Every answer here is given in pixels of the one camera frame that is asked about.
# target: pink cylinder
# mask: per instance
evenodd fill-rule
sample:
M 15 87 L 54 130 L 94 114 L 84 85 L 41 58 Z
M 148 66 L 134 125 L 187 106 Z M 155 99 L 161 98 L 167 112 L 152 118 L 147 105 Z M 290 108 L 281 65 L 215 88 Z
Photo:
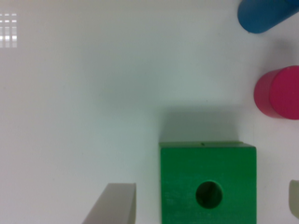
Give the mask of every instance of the pink cylinder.
M 255 86 L 254 101 L 269 117 L 299 119 L 299 66 L 263 75 Z

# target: cylinder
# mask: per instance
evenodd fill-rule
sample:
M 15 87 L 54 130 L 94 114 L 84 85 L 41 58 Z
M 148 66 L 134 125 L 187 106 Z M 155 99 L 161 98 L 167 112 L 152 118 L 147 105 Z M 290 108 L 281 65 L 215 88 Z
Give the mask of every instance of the cylinder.
M 255 86 L 254 101 L 269 117 L 299 119 L 299 66 L 263 75 Z
M 299 11 L 299 0 L 243 0 L 237 17 L 250 33 L 263 33 Z

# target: round hole in green block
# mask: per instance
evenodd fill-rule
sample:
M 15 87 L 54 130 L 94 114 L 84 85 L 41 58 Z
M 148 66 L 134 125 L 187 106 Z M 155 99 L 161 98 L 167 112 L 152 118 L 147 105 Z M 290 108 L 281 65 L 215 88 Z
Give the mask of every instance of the round hole in green block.
M 222 201 L 221 186 L 213 181 L 202 183 L 196 191 L 196 201 L 204 208 L 216 208 Z

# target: blue cylinder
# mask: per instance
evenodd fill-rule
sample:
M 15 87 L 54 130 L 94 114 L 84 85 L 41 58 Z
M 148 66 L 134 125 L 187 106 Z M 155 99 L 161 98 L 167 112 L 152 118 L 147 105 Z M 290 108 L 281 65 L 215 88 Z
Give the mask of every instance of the blue cylinder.
M 299 11 L 299 0 L 243 0 L 237 17 L 248 32 L 259 34 Z

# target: green block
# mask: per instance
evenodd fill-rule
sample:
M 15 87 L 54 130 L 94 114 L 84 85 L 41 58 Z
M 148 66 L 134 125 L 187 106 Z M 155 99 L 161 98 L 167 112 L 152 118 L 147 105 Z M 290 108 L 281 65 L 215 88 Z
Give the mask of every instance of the green block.
M 256 148 L 161 144 L 163 224 L 256 224 Z

